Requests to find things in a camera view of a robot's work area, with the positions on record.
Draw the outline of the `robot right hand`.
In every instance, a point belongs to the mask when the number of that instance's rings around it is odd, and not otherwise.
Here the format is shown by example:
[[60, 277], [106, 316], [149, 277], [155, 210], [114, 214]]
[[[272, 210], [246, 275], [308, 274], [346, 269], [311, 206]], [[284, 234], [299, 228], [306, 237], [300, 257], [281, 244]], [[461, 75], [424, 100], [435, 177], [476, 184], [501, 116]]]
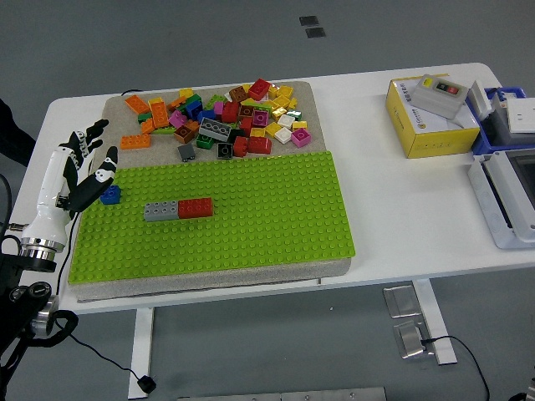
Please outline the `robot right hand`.
[[535, 401], [535, 378], [531, 378], [524, 392], [511, 396], [508, 401]]

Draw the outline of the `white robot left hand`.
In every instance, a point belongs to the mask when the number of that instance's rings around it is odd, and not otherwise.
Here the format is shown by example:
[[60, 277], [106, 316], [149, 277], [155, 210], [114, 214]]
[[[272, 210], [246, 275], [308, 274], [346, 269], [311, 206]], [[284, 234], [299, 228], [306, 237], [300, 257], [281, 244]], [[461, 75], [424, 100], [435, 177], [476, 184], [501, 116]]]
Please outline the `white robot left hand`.
[[52, 153], [38, 195], [37, 215], [21, 237], [22, 254], [52, 259], [67, 243], [66, 226], [74, 214], [84, 211], [112, 185], [118, 150], [108, 149], [103, 163], [84, 180], [78, 172], [93, 150], [103, 144], [99, 137], [109, 124], [100, 119], [85, 131], [74, 131], [69, 141]]

